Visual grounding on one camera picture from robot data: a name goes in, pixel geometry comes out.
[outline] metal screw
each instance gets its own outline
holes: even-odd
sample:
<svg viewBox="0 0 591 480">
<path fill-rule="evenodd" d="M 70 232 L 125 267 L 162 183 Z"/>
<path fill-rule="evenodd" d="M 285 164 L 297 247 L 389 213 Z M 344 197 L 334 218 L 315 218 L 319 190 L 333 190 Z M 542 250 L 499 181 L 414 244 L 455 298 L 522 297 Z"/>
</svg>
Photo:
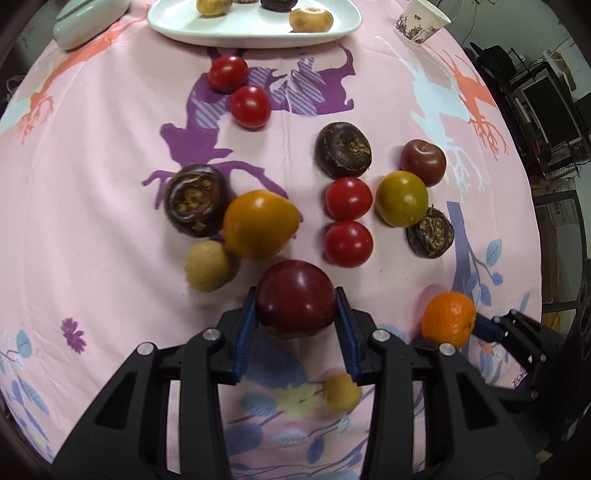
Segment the metal screw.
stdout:
<svg viewBox="0 0 591 480">
<path fill-rule="evenodd" d="M 203 338 L 210 342 L 215 342 L 222 336 L 222 333 L 217 328 L 208 328 L 203 332 Z"/>
<path fill-rule="evenodd" d="M 371 336 L 374 337 L 374 340 L 377 342 L 387 342 L 391 337 L 390 332 L 383 329 L 374 330 Z"/>
<path fill-rule="evenodd" d="M 439 351 L 445 356 L 452 356 L 454 353 L 456 353 L 456 347 L 454 347 L 451 343 L 442 343 L 439 345 Z"/>
<path fill-rule="evenodd" d="M 137 352 L 140 355 L 149 355 L 154 351 L 154 344 L 150 342 L 140 343 Z"/>
</svg>

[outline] tomato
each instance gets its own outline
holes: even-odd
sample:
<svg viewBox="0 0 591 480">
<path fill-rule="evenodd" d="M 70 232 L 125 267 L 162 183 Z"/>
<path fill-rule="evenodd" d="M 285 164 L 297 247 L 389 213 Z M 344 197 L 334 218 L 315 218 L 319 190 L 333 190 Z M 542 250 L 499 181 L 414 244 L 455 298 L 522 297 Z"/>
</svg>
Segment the tomato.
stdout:
<svg viewBox="0 0 591 480">
<path fill-rule="evenodd" d="M 271 117 L 271 101 L 262 88 L 245 85 L 232 95 L 230 111 L 243 127 L 260 128 Z"/>
<path fill-rule="evenodd" d="M 363 265 L 374 251 L 374 239 L 361 223 L 347 220 L 335 223 L 324 237 L 324 256 L 339 267 Z"/>
<path fill-rule="evenodd" d="M 233 92 L 244 85 L 248 78 L 248 65 L 242 57 L 224 55 L 212 62 L 209 69 L 209 85 L 219 92 Z"/>
<path fill-rule="evenodd" d="M 357 220 L 371 207 L 371 190 L 361 180 L 345 177 L 326 189 L 324 202 L 330 216 L 337 222 Z"/>
</svg>

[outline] pink tablecloth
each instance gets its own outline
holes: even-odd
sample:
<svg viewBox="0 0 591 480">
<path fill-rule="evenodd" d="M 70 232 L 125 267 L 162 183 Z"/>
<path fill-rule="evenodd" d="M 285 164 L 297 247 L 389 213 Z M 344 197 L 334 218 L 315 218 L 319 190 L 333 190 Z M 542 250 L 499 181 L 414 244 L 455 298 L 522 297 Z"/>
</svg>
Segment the pink tablecloth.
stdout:
<svg viewBox="0 0 591 480">
<path fill-rule="evenodd" d="M 258 132 L 233 123 L 226 98 L 207 86 L 220 53 L 160 36 L 141 2 L 80 50 L 52 44 L 36 62 L 0 122 L 0 388 L 47 459 L 137 344 L 187 342 L 240 305 L 269 266 L 245 261 L 215 293 L 188 288 L 194 240 L 171 227 L 160 203 L 166 181 L 191 163 L 215 165 L 236 193 L 286 194 L 303 223 L 281 255 L 319 265 L 355 308 L 404 339 L 418 332 L 426 303 L 450 289 L 487 316 L 516 308 L 539 318 L 530 189 L 489 92 L 446 31 L 410 49 L 392 31 L 397 3 L 355 3 L 363 26 L 342 43 L 243 53 L 250 82 L 273 102 Z M 361 221 L 374 236 L 371 259 L 354 270 L 323 261 L 321 195 L 331 180 L 315 166 L 313 144 L 334 121 L 368 137 L 374 161 L 362 178 L 373 189 L 408 140 L 445 150 L 446 179 L 430 189 L 456 230 L 443 257 L 417 258 L 403 229 L 369 214 Z M 323 375 L 343 370 L 334 329 L 291 342 L 261 332 L 257 342 L 244 381 L 222 390 L 236 478 L 356 478 L 372 390 L 348 414 L 322 401 Z M 500 346 L 472 338 L 467 350 L 490 383 L 522 377 Z M 417 405 L 420 468 L 418 389 Z"/>
</svg>

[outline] cable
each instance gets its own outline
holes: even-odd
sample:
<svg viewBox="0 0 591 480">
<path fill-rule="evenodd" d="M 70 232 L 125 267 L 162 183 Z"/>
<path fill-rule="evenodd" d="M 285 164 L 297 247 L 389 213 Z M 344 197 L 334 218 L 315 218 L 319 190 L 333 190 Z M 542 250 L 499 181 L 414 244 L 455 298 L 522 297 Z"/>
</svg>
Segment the cable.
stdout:
<svg viewBox="0 0 591 480">
<path fill-rule="evenodd" d="M 476 3 L 476 8 L 474 9 L 474 19 L 472 19 L 472 28 L 470 29 L 470 32 L 468 33 L 468 35 L 466 35 L 466 38 L 464 38 L 464 41 L 462 42 L 462 48 L 464 48 L 464 44 L 466 43 L 466 40 L 468 39 L 468 37 L 470 35 L 472 35 L 472 32 L 474 31 L 474 24 L 476 23 L 476 14 L 478 13 L 478 2 Z"/>
</svg>

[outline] white mouse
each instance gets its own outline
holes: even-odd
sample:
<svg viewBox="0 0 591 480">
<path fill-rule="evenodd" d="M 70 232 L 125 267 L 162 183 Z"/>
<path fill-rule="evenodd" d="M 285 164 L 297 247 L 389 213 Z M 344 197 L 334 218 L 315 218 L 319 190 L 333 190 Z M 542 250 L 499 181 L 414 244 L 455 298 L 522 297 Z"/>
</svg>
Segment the white mouse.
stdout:
<svg viewBox="0 0 591 480">
<path fill-rule="evenodd" d="M 84 45 L 120 19 L 131 0 L 70 0 L 56 18 L 53 38 L 64 50 Z"/>
</svg>

